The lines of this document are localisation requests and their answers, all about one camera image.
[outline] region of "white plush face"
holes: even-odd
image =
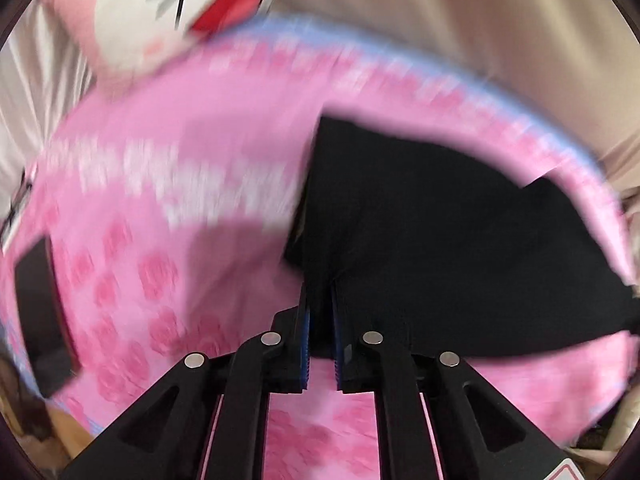
[[[97,0],[95,39],[108,65],[136,73],[193,44],[188,28],[213,1]]]

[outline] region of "black garment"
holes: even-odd
[[[362,326],[423,354],[515,356],[628,330],[640,317],[571,201],[443,146],[322,118],[286,259],[312,335],[328,286]]]

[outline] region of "black cloth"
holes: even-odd
[[[519,188],[455,150],[327,117],[285,258],[304,273],[313,344],[331,337],[331,283],[355,330],[428,355],[553,351],[640,313],[550,180]]]

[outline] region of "white sticker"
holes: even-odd
[[[584,480],[574,462],[567,458],[545,480]]]

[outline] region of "triangular cutout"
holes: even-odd
[[[479,388],[465,386],[465,394],[490,452],[497,453],[525,439],[525,431],[487,399]]]
[[[172,386],[145,413],[120,432],[120,439],[130,446],[152,453],[156,450],[180,388]]]

